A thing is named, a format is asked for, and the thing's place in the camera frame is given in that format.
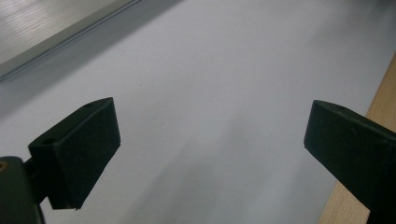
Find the white table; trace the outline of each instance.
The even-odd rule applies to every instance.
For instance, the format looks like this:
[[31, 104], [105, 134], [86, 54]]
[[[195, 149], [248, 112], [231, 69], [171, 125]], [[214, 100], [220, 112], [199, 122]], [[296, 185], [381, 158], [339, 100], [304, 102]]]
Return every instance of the white table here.
[[334, 178], [304, 149], [311, 103], [364, 114], [395, 8], [144, 0], [0, 83], [0, 154], [113, 96], [121, 147], [81, 210], [42, 203], [49, 224], [316, 223]]

